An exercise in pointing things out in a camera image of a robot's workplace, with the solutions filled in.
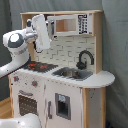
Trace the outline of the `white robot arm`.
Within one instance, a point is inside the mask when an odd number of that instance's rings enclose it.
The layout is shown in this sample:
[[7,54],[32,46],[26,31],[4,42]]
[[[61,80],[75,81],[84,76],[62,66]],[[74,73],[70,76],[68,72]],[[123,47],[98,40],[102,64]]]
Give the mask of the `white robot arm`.
[[10,52],[12,61],[0,67],[0,78],[26,66],[31,61],[27,48],[29,43],[35,43],[37,53],[50,48],[50,39],[43,14],[28,19],[24,29],[3,35],[3,45]]

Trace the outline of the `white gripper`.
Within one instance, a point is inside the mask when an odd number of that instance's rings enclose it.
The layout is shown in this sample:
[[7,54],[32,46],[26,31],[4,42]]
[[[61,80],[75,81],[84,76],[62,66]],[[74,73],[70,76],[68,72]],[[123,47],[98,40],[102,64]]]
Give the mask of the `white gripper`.
[[45,17],[43,14],[34,16],[27,20],[26,42],[34,43],[37,53],[50,48],[50,38],[47,31]]

